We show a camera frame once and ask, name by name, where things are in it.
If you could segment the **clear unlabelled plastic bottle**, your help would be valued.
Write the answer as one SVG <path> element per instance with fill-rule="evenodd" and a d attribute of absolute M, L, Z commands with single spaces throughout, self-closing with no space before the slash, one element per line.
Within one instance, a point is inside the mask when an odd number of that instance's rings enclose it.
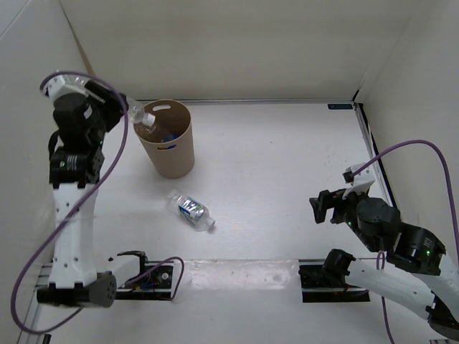
<path fill-rule="evenodd" d="M 94 80 L 93 78 L 89 78 L 88 76 L 78 76 L 78 75 L 69 75 L 69 74 L 66 74 L 66 75 L 71 79 L 71 82 L 73 83 L 73 85 L 76 86 L 79 90 L 86 93 L 87 95 L 90 95 L 91 97 L 94 97 L 96 100 L 101 102 L 100 99 L 97 99 L 95 95 L 92 95 L 89 91 L 85 89 L 85 83 L 88 80 Z M 94 81 L 104 86 L 105 88 L 107 88 L 101 82 L 97 80 L 94 80 Z M 127 116 L 130 122 L 142 123 L 149 127 L 151 127 L 155 123 L 155 120 L 156 120 L 155 115 L 146 111 L 144 106 L 139 101 L 134 100 L 133 98 L 125 95 L 122 92 L 120 92 L 119 95 L 121 99 L 124 101 L 124 104 L 127 110 Z"/>

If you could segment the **blue label plastic bottle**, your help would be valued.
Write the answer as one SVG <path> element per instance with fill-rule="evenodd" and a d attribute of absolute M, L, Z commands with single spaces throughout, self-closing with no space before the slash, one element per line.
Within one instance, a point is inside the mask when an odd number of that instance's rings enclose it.
<path fill-rule="evenodd" d="M 177 139 L 177 135 L 159 125 L 149 127 L 140 123 L 135 125 L 135 132 L 139 138 L 147 143 L 170 143 L 171 141 Z"/>

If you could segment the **green blue label bottle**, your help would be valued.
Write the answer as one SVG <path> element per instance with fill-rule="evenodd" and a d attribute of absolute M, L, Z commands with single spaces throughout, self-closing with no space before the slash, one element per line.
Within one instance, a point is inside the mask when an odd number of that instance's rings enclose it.
<path fill-rule="evenodd" d="M 168 194 L 167 206 L 197 231 L 211 231 L 215 226 L 216 221 L 204 204 L 178 190 Z"/>

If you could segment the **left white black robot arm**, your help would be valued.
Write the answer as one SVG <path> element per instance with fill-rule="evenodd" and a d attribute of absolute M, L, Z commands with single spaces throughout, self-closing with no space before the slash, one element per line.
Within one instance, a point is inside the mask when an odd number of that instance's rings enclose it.
<path fill-rule="evenodd" d="M 44 84 L 57 131 L 49 140 L 49 184 L 55 202 L 56 235 L 47 286 L 38 302 L 57 307 L 110 307 L 118 285 L 129 280 L 141 287 L 151 269 L 135 259 L 114 261 L 99 272 L 93 253 L 97 184 L 103 167 L 103 141 L 120 120 L 153 127 L 154 115 L 124 94 L 99 82 L 68 75 Z"/>

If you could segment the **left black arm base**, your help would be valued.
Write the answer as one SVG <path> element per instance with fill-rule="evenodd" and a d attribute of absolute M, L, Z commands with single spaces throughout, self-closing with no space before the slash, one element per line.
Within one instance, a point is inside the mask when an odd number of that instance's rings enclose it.
<path fill-rule="evenodd" d="M 174 262 L 161 265 L 127 289 L 118 288 L 116 300 L 167 301 L 173 292 Z"/>

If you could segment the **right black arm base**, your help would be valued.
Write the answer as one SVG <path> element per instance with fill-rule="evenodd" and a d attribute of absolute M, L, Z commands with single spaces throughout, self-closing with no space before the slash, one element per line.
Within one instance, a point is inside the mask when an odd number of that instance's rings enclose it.
<path fill-rule="evenodd" d="M 319 264 L 301 264 L 298 274 L 301 281 L 303 303 L 369 302 L 369 291 L 327 277 Z"/>

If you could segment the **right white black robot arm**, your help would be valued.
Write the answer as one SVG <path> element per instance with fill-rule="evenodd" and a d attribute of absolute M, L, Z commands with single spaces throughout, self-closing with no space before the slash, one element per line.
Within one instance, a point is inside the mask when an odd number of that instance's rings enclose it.
<path fill-rule="evenodd" d="M 326 284 L 363 287 L 407 308 L 442 336 L 458 340 L 458 270 L 431 231 L 402 222 L 398 209 L 367 193 L 324 190 L 309 203 L 316 223 L 324 222 L 332 210 L 332 224 L 346 224 L 370 252 L 383 252 L 387 263 L 424 285 L 416 287 L 368 267 L 342 249 L 332 249 L 323 263 Z"/>

